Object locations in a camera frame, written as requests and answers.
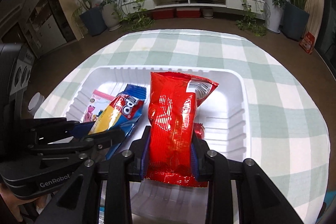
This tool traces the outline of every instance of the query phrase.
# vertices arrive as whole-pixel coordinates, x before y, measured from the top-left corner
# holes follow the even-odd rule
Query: red snack bag
[[[148,118],[152,125],[147,178],[206,187],[190,169],[190,147],[197,107],[218,83],[179,72],[152,72]]]
[[[311,54],[314,50],[314,44],[315,37],[310,32],[307,32],[299,45],[306,51],[306,53]]]

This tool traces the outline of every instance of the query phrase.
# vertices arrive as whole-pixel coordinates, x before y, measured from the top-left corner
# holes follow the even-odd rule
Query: white cup
[[[28,113],[34,117],[36,111],[42,105],[44,100],[45,100],[44,96],[41,93],[37,92],[29,102]]]

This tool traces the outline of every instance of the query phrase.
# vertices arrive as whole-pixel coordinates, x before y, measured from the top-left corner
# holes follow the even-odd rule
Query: tv stand
[[[247,5],[250,5],[252,12],[257,14],[258,18],[263,18],[264,10],[263,0],[247,0]],[[138,11],[140,3],[130,1],[122,5],[124,12],[133,13]],[[226,13],[239,14],[244,10],[244,3],[242,0],[144,0],[142,8],[147,10],[154,10],[158,8],[167,7],[214,7],[225,8]]]

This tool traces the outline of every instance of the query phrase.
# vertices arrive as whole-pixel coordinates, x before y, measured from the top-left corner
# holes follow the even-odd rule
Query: blue plant pot
[[[99,7],[94,7],[79,16],[91,36],[101,34],[106,30],[106,25]]]
[[[283,12],[283,34],[293,40],[299,41],[309,19],[309,14],[293,4],[287,2]]]

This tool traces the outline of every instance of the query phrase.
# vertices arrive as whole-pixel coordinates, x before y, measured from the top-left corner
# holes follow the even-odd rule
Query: table
[[[249,103],[252,158],[302,220],[315,223],[328,181],[328,129],[303,86],[271,55],[243,37],[226,33],[130,33],[74,69],[46,98],[35,118],[64,115],[85,76],[104,65],[209,67],[239,73]]]

